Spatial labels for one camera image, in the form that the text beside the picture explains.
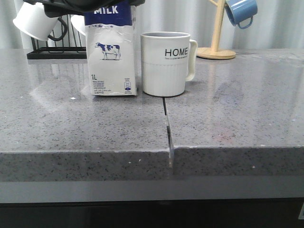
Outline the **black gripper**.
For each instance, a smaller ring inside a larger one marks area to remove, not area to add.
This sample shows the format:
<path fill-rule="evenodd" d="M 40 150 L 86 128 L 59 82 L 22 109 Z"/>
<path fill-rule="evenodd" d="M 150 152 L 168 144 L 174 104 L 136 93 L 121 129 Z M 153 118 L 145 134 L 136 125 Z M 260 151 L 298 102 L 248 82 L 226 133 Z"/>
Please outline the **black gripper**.
<path fill-rule="evenodd" d="M 42 3 L 44 13 L 50 18 L 55 18 L 68 14 L 83 16 L 84 12 L 108 8 L 122 0 L 24 0 L 24 2 L 31 5 Z"/>

